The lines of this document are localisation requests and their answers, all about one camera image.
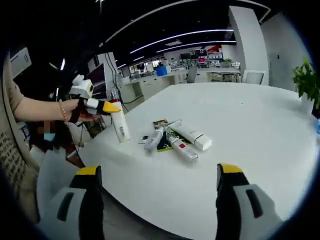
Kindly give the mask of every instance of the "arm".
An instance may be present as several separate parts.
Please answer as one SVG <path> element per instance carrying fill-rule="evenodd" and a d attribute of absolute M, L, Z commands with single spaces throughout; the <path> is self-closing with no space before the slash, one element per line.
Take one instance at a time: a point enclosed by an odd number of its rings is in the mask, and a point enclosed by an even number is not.
<path fill-rule="evenodd" d="M 62 103 L 68 120 L 71 118 L 71 111 L 77 107 L 78 101 L 73 99 Z M 64 120 L 59 102 L 38 101 L 25 96 L 14 109 L 13 115 L 17 120 L 25 122 Z M 80 114 L 79 121 L 91 121 L 95 118 L 92 115 Z"/>

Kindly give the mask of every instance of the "beige sleeve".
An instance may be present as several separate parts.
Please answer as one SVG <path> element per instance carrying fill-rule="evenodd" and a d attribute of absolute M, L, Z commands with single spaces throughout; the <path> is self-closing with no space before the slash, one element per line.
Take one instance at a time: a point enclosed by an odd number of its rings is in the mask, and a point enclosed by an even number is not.
<path fill-rule="evenodd" d="M 12 109 L 12 112 L 14 112 L 18 104 L 24 98 L 24 95 L 20 92 L 18 85 L 14 83 L 12 79 L 9 80 L 8 97 L 9 97 L 10 107 Z"/>

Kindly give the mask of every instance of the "human hand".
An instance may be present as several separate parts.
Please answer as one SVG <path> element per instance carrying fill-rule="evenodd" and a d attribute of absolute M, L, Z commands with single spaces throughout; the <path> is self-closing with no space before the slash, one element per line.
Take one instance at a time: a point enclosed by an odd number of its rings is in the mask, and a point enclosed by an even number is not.
<path fill-rule="evenodd" d="M 71 99 L 63 102 L 63 107 L 64 107 L 66 118 L 68 119 L 68 121 L 71 118 L 72 110 L 74 110 L 78 106 L 78 102 L 79 102 L 79 99 Z M 99 118 L 99 115 L 93 116 L 87 113 L 87 111 L 86 112 L 81 111 L 80 116 L 78 118 L 78 122 L 89 122 L 89 121 L 97 120 L 98 118 Z"/>

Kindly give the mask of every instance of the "bracelet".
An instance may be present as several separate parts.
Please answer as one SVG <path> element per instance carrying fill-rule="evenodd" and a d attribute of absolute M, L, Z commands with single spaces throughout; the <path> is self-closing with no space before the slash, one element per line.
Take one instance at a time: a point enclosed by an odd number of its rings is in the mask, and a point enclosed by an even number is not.
<path fill-rule="evenodd" d="M 68 118 L 67 118 L 66 111 L 65 111 L 65 108 L 64 108 L 64 105 L 63 105 L 61 99 L 59 100 L 59 104 L 60 104 L 63 120 L 64 120 L 65 123 L 67 123 L 68 122 Z"/>

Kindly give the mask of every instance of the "face mask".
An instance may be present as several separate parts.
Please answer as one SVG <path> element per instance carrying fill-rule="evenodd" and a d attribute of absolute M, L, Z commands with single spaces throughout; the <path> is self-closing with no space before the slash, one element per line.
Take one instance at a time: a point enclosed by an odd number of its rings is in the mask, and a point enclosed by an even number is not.
<path fill-rule="evenodd" d="M 54 139 L 55 135 L 56 135 L 55 133 L 44 133 L 43 134 L 43 138 L 44 138 L 44 140 L 52 142 L 52 140 Z"/>

